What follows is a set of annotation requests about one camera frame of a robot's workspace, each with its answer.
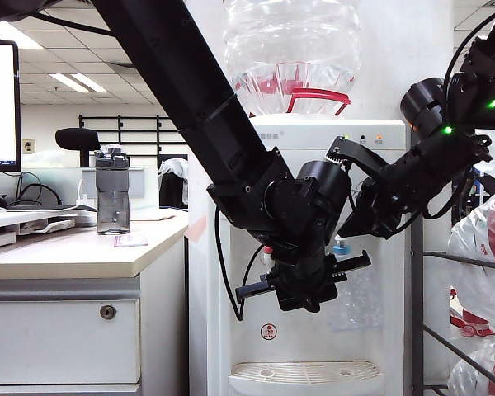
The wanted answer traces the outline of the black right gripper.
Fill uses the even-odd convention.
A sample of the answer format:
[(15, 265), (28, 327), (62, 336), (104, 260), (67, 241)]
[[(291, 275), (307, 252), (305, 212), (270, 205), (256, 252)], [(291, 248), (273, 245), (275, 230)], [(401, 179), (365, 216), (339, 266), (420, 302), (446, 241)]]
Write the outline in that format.
[[(367, 147), (343, 136), (337, 136), (325, 158), (354, 163), (368, 176), (379, 176), (386, 162)], [(364, 181), (351, 213), (337, 234), (343, 238), (372, 235), (389, 239), (398, 233), (403, 214), (416, 211), (415, 191), (421, 176), (421, 164), (394, 164), (387, 168), (384, 180)]]

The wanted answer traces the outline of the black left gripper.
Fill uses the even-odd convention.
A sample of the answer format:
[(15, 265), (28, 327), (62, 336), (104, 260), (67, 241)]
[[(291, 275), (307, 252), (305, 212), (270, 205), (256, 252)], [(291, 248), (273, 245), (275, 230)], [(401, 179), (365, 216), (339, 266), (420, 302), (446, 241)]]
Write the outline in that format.
[(366, 250), (360, 256), (342, 260), (323, 249), (306, 257), (273, 253), (271, 258), (274, 265), (267, 276), (235, 289), (238, 302), (273, 290), (278, 297), (337, 297), (336, 283), (346, 281), (347, 272), (371, 265)]

